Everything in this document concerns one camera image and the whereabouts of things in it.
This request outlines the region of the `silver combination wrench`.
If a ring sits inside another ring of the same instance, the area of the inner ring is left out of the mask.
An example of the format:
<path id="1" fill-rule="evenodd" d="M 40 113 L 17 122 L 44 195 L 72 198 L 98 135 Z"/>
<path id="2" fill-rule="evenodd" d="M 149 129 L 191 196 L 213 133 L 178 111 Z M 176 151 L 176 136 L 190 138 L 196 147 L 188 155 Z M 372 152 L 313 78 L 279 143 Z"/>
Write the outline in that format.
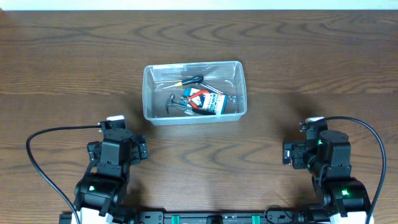
<path id="1" fill-rule="evenodd" d="M 229 94 L 227 94 L 227 93 L 225 93 L 225 92 L 223 92 L 223 91 L 221 91 L 221 90 L 219 90 L 219 89 L 217 89 L 217 88 L 215 88 L 215 87 L 213 87 L 213 86 L 211 86 L 211 85 L 209 85 L 209 84 L 207 84 L 205 82 L 201 82 L 200 85 L 205 87 L 206 89 L 214 92 L 214 93 L 225 95 L 232 102 L 237 102 L 237 96 L 229 95 Z"/>

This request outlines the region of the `red handled pliers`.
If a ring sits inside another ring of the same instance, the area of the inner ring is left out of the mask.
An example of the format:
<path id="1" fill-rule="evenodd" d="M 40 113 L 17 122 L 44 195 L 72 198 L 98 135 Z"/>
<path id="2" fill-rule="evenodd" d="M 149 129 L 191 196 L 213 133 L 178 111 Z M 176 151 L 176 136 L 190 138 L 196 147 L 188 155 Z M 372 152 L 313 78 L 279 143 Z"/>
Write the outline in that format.
<path id="1" fill-rule="evenodd" d="M 183 96 L 180 97 L 180 104 L 196 109 L 202 109 L 205 105 L 206 97 L 209 96 L 208 90 L 199 90 L 196 88 L 186 88 L 183 91 Z"/>

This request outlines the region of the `small claw hammer black grip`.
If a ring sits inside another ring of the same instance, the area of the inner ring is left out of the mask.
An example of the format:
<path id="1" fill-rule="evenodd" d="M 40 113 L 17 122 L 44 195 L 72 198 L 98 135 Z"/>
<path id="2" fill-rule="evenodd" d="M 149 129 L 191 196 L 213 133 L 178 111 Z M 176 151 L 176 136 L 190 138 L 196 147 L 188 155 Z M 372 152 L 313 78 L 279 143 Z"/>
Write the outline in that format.
<path id="1" fill-rule="evenodd" d="M 167 99 L 167 101 L 165 103 L 165 108 L 166 108 L 166 112 L 167 113 L 169 113 L 169 108 L 174 106 L 176 108 L 179 108 L 180 110 L 185 110 L 185 111 L 189 111 L 189 112 L 200 114 L 200 115 L 215 115 L 215 113 L 211 112 L 211 111 L 202 110 L 202 109 L 193 108 L 193 107 L 184 106 L 184 105 L 180 105 L 178 103 L 175 103 L 174 102 L 174 98 L 175 98 L 175 95 L 171 94 L 169 96 L 169 99 Z"/>

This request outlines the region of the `blue white product box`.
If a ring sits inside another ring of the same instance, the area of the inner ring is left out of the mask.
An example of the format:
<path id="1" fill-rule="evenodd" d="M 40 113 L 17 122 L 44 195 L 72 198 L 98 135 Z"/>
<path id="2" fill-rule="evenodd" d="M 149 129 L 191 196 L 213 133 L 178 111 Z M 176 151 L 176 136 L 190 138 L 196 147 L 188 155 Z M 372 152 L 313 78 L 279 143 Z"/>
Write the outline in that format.
<path id="1" fill-rule="evenodd" d="M 226 107 L 227 97 L 225 95 L 211 93 L 206 97 L 205 105 L 202 110 L 214 112 L 215 115 L 224 114 Z"/>

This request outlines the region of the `clear plastic container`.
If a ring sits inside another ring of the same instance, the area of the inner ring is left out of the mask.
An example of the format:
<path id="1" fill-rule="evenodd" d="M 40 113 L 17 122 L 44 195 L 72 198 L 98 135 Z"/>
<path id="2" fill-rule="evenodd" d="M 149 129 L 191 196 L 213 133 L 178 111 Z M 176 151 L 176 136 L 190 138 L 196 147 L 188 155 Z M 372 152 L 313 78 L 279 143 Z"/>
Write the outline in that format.
<path id="1" fill-rule="evenodd" d="M 202 82 L 229 95 L 237 96 L 237 102 L 227 98 L 222 115 L 200 115 L 174 106 L 170 107 L 167 113 L 165 103 L 171 94 L 175 95 L 174 102 L 180 104 L 184 89 L 208 89 L 199 83 L 166 90 L 163 88 L 197 75 L 203 75 Z M 144 69 L 142 100 L 144 117 L 156 126 L 237 121 L 248 108 L 243 65 L 239 61 L 148 65 Z"/>

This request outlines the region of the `black handled screwdriver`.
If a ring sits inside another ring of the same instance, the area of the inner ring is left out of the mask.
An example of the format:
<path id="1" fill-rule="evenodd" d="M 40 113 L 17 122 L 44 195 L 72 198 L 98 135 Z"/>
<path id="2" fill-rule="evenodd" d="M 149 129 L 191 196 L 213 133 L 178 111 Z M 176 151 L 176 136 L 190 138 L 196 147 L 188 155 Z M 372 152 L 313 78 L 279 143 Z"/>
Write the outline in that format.
<path id="1" fill-rule="evenodd" d="M 191 85 L 191 84 L 197 84 L 201 83 L 204 80 L 203 75 L 197 75 L 188 79 L 184 79 L 178 83 L 175 83 L 173 85 L 164 87 L 163 90 L 169 89 L 169 88 L 174 88 L 174 87 L 179 87 L 179 86 L 184 86 L 184 85 Z"/>

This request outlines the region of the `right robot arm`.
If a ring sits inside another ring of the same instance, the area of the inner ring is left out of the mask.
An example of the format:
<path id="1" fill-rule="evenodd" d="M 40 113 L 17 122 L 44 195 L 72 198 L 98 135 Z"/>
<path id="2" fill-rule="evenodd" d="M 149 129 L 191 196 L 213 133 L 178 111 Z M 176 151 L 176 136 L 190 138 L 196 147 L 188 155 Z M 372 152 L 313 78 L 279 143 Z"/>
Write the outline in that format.
<path id="1" fill-rule="evenodd" d="M 303 142 L 283 142 L 282 163 L 306 169 L 318 203 L 293 212 L 294 223 L 371 223 L 371 202 L 362 182 L 351 176 L 351 144 L 347 134 L 328 128 L 326 118 L 300 124 Z"/>

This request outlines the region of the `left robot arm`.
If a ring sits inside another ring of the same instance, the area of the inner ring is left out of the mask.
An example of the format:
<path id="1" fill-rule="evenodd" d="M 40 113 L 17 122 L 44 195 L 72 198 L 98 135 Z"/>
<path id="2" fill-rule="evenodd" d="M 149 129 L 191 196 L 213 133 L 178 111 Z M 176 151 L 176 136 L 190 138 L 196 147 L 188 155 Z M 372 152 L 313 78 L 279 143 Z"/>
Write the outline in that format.
<path id="1" fill-rule="evenodd" d="M 87 144 L 89 166 L 75 187 L 72 223 L 137 223 L 135 209 L 122 206 L 130 167 L 148 158 L 146 137 L 133 134 L 123 115 L 99 123 L 102 141 Z"/>

